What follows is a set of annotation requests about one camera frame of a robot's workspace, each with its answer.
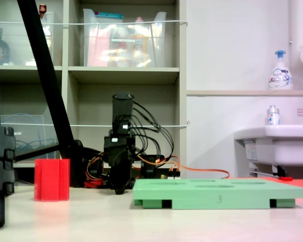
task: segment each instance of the sink basin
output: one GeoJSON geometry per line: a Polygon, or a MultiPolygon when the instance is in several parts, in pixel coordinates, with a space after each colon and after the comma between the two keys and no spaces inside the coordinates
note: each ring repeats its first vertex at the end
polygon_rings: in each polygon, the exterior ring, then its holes
{"type": "Polygon", "coordinates": [[[235,132],[247,159],[271,165],[303,166],[303,125],[263,126],[235,132]]]}

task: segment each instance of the green foam board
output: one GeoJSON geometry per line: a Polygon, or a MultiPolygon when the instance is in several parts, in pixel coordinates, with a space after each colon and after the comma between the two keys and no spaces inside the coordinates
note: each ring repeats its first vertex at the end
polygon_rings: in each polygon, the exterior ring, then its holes
{"type": "Polygon", "coordinates": [[[172,209],[293,208],[303,188],[264,179],[138,179],[136,206],[172,209]]]}

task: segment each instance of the clear plastic box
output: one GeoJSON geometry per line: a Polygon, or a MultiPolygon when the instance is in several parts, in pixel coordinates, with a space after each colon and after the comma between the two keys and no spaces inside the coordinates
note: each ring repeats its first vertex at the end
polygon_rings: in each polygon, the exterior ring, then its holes
{"type": "MultiPolygon", "coordinates": [[[[31,151],[36,148],[52,145],[57,142],[56,132],[51,113],[47,108],[42,115],[30,115],[26,113],[16,113],[13,115],[0,115],[2,126],[14,128],[16,138],[16,155],[31,151]],[[36,124],[34,125],[18,125],[18,124],[36,124]]],[[[37,158],[57,158],[57,152],[41,155],[29,160],[37,158]]]]}
{"type": "MultiPolygon", "coordinates": [[[[155,21],[166,19],[159,12],[155,21]]],[[[165,67],[165,23],[98,24],[84,9],[84,66],[165,67]]]]}
{"type": "MultiPolygon", "coordinates": [[[[51,24],[55,21],[54,13],[45,13],[42,25],[53,64],[61,66],[63,26],[51,24]]],[[[10,49],[9,62],[1,65],[35,66],[36,62],[24,24],[0,23],[0,28],[2,28],[2,41],[10,49]]]]}

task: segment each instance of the shelf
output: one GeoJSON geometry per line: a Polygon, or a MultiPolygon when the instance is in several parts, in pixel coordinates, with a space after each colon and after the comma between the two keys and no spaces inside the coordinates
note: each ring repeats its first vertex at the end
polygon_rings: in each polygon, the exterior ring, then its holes
{"type": "Polygon", "coordinates": [[[34,168],[35,167],[35,161],[20,161],[17,163],[14,163],[14,168],[34,168]]]}
{"type": "Polygon", "coordinates": [[[187,96],[303,96],[303,90],[188,90],[187,96]]]}
{"type": "MultiPolygon", "coordinates": [[[[62,81],[62,67],[55,67],[57,80],[62,81]]],[[[37,67],[0,66],[0,83],[5,84],[39,84],[37,67]]]]}
{"type": "Polygon", "coordinates": [[[179,68],[69,67],[70,74],[84,84],[175,84],[179,68]]]}
{"type": "Polygon", "coordinates": [[[84,4],[174,5],[176,0],[80,0],[84,4]]]}

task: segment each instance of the black pole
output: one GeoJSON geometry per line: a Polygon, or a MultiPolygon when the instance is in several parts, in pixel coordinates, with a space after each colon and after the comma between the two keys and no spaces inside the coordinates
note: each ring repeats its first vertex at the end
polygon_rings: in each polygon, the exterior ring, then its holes
{"type": "Polygon", "coordinates": [[[61,145],[67,147],[74,144],[74,138],[35,0],[18,0],[18,5],[36,60],[39,78],[52,116],[57,138],[61,145]]]}

